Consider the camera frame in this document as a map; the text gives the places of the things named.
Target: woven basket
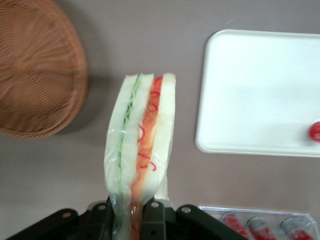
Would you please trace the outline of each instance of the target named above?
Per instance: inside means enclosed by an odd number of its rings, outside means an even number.
[[[87,75],[79,37],[53,1],[0,1],[0,132],[57,133],[81,109]]]

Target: screw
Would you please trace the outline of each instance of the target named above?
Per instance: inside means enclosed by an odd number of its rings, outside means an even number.
[[[63,217],[64,219],[69,218],[70,216],[71,216],[71,212],[65,212],[65,213],[62,215],[62,217]]]
[[[106,206],[105,206],[105,205],[100,205],[100,206],[98,206],[98,209],[99,209],[99,210],[105,210],[105,209],[106,209]]]
[[[157,203],[156,201],[154,201],[153,203],[151,203],[151,207],[153,207],[154,209],[156,209],[157,207],[159,207],[159,203]]]
[[[184,206],[182,209],[181,209],[182,212],[184,212],[185,214],[188,214],[191,212],[191,209],[187,206]]]

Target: plastic wrapped sandwich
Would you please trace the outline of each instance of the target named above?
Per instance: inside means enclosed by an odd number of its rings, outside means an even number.
[[[113,238],[138,240],[143,205],[166,180],[175,119],[174,74],[126,76],[109,122],[104,157]]]

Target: white tray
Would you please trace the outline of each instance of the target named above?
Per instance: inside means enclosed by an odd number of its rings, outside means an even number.
[[[320,157],[320,34],[223,30],[206,46],[196,133],[207,153]]]

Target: table surface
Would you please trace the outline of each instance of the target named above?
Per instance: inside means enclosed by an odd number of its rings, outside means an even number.
[[[108,197],[103,160],[125,75],[176,73],[169,197],[183,204],[310,213],[320,222],[318,158],[203,153],[195,145],[205,45],[223,29],[320,34],[318,0],[57,0],[89,64],[85,105],[63,131],[0,136],[0,239]]]

